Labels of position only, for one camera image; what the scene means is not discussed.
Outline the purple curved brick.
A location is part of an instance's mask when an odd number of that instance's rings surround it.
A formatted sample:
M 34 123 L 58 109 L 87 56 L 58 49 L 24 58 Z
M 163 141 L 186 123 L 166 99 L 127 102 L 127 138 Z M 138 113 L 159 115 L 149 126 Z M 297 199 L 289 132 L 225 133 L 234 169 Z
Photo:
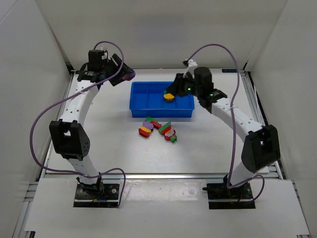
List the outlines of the purple curved brick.
M 133 71 L 133 72 L 127 72 L 127 73 L 122 77 L 122 79 L 123 79 L 124 81 L 130 81 L 130 80 L 132 80 L 135 76 L 136 76 L 136 72 L 135 72 L 135 71 Z

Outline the yellow oval brick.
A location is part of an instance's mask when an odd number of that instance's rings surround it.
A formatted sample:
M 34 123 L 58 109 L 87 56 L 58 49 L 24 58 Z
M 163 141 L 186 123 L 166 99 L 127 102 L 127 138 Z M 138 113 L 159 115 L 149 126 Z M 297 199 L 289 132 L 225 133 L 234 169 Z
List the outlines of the yellow oval brick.
M 175 99 L 175 96 L 172 95 L 171 93 L 164 93 L 163 99 L 164 99 L 166 102 L 173 102 L 174 99 Z

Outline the small green brick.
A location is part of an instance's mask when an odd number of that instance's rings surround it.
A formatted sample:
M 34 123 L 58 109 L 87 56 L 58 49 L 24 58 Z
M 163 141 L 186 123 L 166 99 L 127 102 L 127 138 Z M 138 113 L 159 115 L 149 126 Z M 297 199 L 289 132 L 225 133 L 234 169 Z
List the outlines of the small green brick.
M 176 142 L 177 141 L 177 135 L 175 134 L 175 135 L 171 136 L 170 141 L 172 143 Z

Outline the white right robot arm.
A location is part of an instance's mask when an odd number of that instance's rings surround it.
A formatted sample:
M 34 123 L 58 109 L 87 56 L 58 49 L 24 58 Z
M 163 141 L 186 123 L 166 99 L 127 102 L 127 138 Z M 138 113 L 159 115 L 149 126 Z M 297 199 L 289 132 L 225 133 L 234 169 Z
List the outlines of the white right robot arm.
M 256 178 L 257 172 L 280 159 L 276 127 L 262 125 L 233 105 L 233 99 L 214 87 L 212 73 L 198 67 L 194 73 L 178 73 L 167 87 L 173 96 L 197 97 L 199 104 L 233 130 L 232 158 L 226 178 L 228 189 L 241 187 Z

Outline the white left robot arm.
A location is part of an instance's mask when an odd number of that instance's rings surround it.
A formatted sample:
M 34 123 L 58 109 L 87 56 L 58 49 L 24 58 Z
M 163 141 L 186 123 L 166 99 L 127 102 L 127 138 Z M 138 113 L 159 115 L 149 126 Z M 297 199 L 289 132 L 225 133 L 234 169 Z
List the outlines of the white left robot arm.
M 88 62 L 77 72 L 76 93 L 61 117 L 49 125 L 55 152 L 66 159 L 78 174 L 83 190 L 94 195 L 103 190 L 100 173 L 89 157 L 90 139 L 83 125 L 93 99 L 101 88 L 101 81 L 109 79 L 112 86 L 135 77 L 135 71 L 113 54 L 104 50 L 90 50 Z

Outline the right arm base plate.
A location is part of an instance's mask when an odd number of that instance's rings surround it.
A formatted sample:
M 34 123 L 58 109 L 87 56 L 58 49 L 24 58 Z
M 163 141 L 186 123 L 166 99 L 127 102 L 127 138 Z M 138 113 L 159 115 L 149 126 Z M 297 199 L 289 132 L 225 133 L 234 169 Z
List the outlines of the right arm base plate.
M 208 195 L 210 210 L 256 208 L 249 183 L 233 189 L 228 189 L 224 183 L 207 183 L 207 186 L 203 187 L 202 190 Z

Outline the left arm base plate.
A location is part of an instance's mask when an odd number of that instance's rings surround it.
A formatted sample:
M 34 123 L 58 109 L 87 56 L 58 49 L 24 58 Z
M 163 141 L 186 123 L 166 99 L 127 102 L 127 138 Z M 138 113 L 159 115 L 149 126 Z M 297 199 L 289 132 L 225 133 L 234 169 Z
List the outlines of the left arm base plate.
M 101 188 L 93 191 L 77 183 L 73 207 L 75 208 L 119 208 L 125 182 L 103 180 Z

